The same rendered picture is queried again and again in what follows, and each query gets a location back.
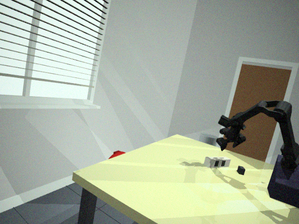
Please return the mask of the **black two-prong plug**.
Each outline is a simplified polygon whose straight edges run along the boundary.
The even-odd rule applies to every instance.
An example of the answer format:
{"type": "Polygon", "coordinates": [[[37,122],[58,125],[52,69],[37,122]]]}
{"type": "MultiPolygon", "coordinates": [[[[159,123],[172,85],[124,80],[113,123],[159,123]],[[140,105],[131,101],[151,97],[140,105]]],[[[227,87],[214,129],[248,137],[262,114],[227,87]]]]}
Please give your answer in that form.
{"type": "Polygon", "coordinates": [[[244,175],[245,169],[242,166],[238,166],[237,172],[241,175],[244,175]]]}

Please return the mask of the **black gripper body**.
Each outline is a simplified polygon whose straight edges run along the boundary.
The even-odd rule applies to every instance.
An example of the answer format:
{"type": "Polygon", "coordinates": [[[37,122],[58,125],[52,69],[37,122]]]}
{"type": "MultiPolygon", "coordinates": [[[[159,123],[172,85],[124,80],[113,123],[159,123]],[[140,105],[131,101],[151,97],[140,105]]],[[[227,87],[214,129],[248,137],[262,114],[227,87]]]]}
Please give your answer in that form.
{"type": "Polygon", "coordinates": [[[246,138],[242,133],[234,134],[228,130],[228,136],[227,139],[224,139],[223,137],[217,138],[216,142],[219,144],[220,147],[227,146],[227,143],[235,142],[235,141],[241,141],[245,142],[246,138]]]}

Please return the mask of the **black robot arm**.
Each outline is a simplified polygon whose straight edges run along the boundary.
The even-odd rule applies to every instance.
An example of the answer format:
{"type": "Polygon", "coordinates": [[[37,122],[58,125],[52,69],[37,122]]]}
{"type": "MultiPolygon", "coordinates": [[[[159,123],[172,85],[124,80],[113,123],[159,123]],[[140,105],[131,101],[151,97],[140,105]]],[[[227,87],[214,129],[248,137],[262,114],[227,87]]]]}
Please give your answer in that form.
{"type": "Polygon", "coordinates": [[[280,148],[283,158],[281,158],[281,168],[291,171],[296,171],[296,167],[299,165],[299,145],[295,142],[293,135],[293,129],[291,125],[291,113],[292,105],[286,101],[272,100],[272,101],[260,101],[253,107],[244,112],[237,113],[231,119],[221,116],[218,124],[225,127],[220,130],[221,134],[224,134],[227,138],[228,130],[234,134],[239,134],[240,130],[246,128],[244,122],[260,112],[264,113],[268,117],[274,118],[279,122],[280,130],[284,144],[280,148]],[[274,110],[269,110],[267,107],[275,107],[274,110]],[[231,127],[231,128],[229,128],[231,127]]]}

